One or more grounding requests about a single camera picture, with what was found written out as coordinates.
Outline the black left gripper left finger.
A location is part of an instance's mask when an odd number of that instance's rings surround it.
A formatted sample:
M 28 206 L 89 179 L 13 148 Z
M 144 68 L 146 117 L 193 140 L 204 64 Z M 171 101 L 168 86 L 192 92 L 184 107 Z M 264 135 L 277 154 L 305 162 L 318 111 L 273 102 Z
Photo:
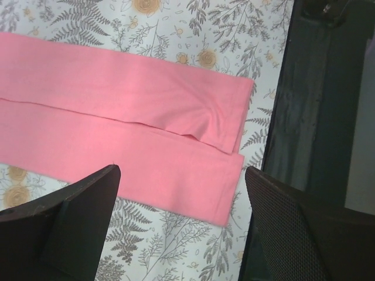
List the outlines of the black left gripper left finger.
M 120 177 L 108 165 L 1 211 L 1 280 L 94 280 Z

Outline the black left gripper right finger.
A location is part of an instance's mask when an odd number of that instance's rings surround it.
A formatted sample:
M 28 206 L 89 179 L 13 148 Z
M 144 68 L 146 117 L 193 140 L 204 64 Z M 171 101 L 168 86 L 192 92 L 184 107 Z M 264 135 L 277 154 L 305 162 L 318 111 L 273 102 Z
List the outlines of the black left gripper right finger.
M 245 173 L 273 280 L 374 280 L 374 216 L 337 207 L 255 167 Z

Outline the pink t shirt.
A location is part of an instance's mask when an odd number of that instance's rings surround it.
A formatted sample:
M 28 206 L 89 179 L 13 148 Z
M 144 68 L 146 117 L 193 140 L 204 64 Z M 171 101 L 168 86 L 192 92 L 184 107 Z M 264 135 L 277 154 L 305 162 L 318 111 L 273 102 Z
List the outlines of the pink t shirt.
M 121 169 L 118 195 L 225 226 L 253 81 L 1 33 L 1 162 L 69 183 Z

